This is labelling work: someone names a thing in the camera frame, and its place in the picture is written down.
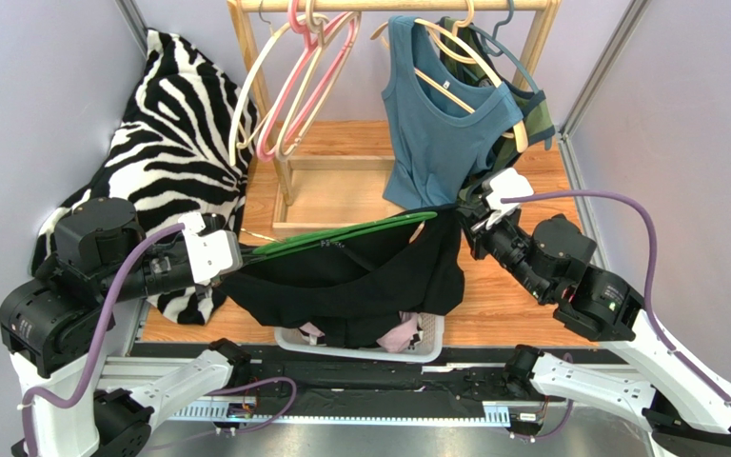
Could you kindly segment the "green hanger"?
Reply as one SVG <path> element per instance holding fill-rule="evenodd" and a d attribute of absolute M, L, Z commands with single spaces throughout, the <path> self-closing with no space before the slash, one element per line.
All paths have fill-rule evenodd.
<path fill-rule="evenodd" d="M 394 229 L 406 225 L 418 225 L 435 218 L 436 211 L 411 212 L 391 216 L 382 220 L 366 222 L 343 228 L 329 228 L 310 233 L 287 237 L 272 241 L 255 248 L 242 248 L 242 259 L 246 264 L 264 262 L 266 260 L 291 255 L 311 248 L 323 248 L 338 245 L 349 238 L 370 233 Z"/>

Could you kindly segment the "blue tank top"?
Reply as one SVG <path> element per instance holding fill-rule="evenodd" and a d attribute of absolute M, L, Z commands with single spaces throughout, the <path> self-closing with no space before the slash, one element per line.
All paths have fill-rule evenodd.
<path fill-rule="evenodd" d="M 524 116 L 505 81 L 459 81 L 420 19 L 387 22 L 389 78 L 382 91 L 394 165 L 384 198 L 420 209 L 455 202 L 465 179 L 491 169 L 494 144 Z"/>

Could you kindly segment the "mauve tank top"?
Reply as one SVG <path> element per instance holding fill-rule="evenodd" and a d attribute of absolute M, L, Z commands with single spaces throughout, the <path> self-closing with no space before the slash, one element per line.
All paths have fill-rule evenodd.
<path fill-rule="evenodd" d="M 400 311 L 393 319 L 397 323 L 383 336 L 373 339 L 365 334 L 365 324 L 359 325 L 354 330 L 347 332 L 347 337 L 353 344 L 338 344 L 327 337 L 323 331 L 312 323 L 306 323 L 298 328 L 302 338 L 311 346 L 336 347 L 336 348 L 382 348 L 389 353 L 400 353 L 414 348 L 424 338 L 424 331 L 421 327 L 421 315 L 416 312 Z"/>

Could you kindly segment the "black top green trim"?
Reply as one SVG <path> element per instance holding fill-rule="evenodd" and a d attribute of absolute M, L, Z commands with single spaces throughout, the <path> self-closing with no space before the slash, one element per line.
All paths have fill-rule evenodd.
<path fill-rule="evenodd" d="M 445 316 L 464 298 L 462 228 L 453 205 L 415 209 L 413 222 L 242 267 L 216 287 L 265 327 L 313 325 L 325 345 L 374 348 L 402 313 Z"/>

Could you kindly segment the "olive green tank top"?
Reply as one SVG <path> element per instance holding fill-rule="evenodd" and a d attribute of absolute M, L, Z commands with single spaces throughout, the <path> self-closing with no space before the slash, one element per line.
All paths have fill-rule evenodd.
<path fill-rule="evenodd" d="M 529 86 L 528 90 L 520 89 L 508 80 L 504 83 L 508 86 L 519 111 L 523 115 L 528 144 L 533 146 L 537 143 L 543 143 L 549 149 L 556 134 L 556 129 L 546 103 L 546 94 L 535 83 L 520 59 L 508 47 L 500 43 L 497 38 L 500 26 L 507 24 L 509 21 L 509 19 L 505 19 L 498 22 L 492 33 L 471 24 L 465 28 L 459 28 L 456 35 L 474 49 L 490 67 L 494 66 L 492 62 L 494 57 L 504 55 L 521 72 Z M 492 85 L 486 72 L 477 64 L 459 62 L 444 51 L 440 52 L 440 61 L 457 80 L 469 86 L 490 87 Z M 493 173 L 514 167 L 521 155 L 517 151 L 513 139 L 499 138 L 489 152 L 488 159 L 491 167 L 468 176 L 458 193 L 457 201 L 462 204 L 479 201 L 482 193 L 482 183 Z"/>

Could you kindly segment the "pink hanger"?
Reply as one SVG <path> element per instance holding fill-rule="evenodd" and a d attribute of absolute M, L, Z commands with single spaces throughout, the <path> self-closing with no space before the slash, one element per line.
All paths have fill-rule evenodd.
<path fill-rule="evenodd" d="M 302 80 L 302 78 L 298 75 L 298 67 L 300 61 L 308 57 L 308 39 L 305 37 L 304 34 L 301 33 L 299 25 L 297 24 L 298 21 L 302 21 L 304 19 L 305 14 L 300 15 L 298 13 L 298 7 L 299 3 L 297 1 L 290 1 L 287 4 L 287 24 L 292 29 L 292 31 L 303 36 L 304 50 L 299 57 L 298 62 L 295 64 L 289 76 L 287 77 L 285 84 L 282 86 L 278 96 L 276 97 L 276 101 L 274 102 L 274 105 L 270 110 L 270 117 L 265 122 L 265 126 L 262 132 L 262 135 L 266 138 L 268 138 L 269 135 L 272 133 L 275 127 L 275 121 L 281 114 L 281 111 L 284 109 L 287 97 L 289 95 L 292 95 L 294 97 L 295 93 L 297 92 L 299 84 Z M 276 160 L 277 158 L 275 157 L 275 143 L 276 140 L 270 147 L 266 146 L 266 144 L 259 145 L 256 149 L 257 157 L 265 162 Z"/>

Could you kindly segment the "cream hanger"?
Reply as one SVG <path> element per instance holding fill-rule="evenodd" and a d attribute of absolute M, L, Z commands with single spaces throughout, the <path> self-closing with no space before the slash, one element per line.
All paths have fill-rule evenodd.
<path fill-rule="evenodd" d="M 288 32 L 298 34 L 292 31 L 292 29 L 287 24 L 287 21 L 278 29 L 271 30 L 270 36 L 266 41 L 264 49 L 260 51 L 259 56 L 255 58 L 251 69 L 249 69 L 247 72 L 247 78 L 242 85 L 241 91 L 238 96 L 236 112 L 234 113 L 231 120 L 231 142 L 229 150 L 232 152 L 236 152 L 239 149 L 244 149 L 251 145 L 254 145 L 257 149 L 259 145 L 266 143 L 267 138 L 262 135 L 262 132 L 265 126 L 265 122 L 270 117 L 270 110 L 272 109 L 272 107 L 263 114 L 263 116 L 256 124 L 255 128 L 253 128 L 248 133 L 244 133 L 241 130 L 241 107 L 244 103 L 250 100 L 250 92 L 253 89 L 253 84 L 262 69 L 262 65 L 264 64 L 267 55 Z"/>

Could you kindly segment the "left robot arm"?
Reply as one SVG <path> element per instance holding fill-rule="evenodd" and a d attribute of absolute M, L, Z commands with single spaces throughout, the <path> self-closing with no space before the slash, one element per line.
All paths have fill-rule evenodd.
<path fill-rule="evenodd" d="M 198 212 L 152 234 L 120 198 L 87 201 L 54 230 L 56 249 L 0 307 L 21 386 L 15 456 L 134 456 L 152 432 L 227 387 L 248 355 L 227 339 L 139 387 L 98 385 L 120 302 L 217 284 L 243 264 L 236 232 Z"/>

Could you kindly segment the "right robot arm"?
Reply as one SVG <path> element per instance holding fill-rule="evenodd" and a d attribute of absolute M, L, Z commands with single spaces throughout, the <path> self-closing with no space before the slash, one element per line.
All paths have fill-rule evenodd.
<path fill-rule="evenodd" d="M 482 203 L 457 214 L 475 259 L 493 258 L 566 329 L 637 371 L 612 375 L 519 345 L 504 367 L 508 386 L 605 411 L 678 456 L 731 456 L 731 381 L 687 354 L 640 291 L 592 264 L 592 239 L 562 215 L 527 233 L 518 209 Z"/>

